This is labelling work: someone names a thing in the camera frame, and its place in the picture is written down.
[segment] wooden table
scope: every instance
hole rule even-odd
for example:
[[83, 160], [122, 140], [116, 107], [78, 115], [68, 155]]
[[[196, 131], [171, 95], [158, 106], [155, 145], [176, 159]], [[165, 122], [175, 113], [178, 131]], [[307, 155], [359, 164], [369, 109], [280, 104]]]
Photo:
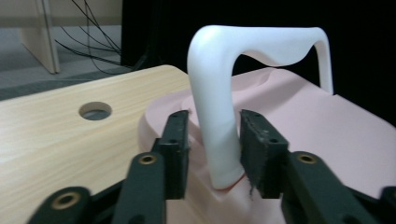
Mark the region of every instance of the wooden table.
[[[148, 104], [188, 87], [186, 74], [163, 65], [0, 102], [0, 222], [26, 223], [58, 189], [95, 194], [122, 180]], [[84, 119], [79, 110], [91, 102], [111, 115]]]

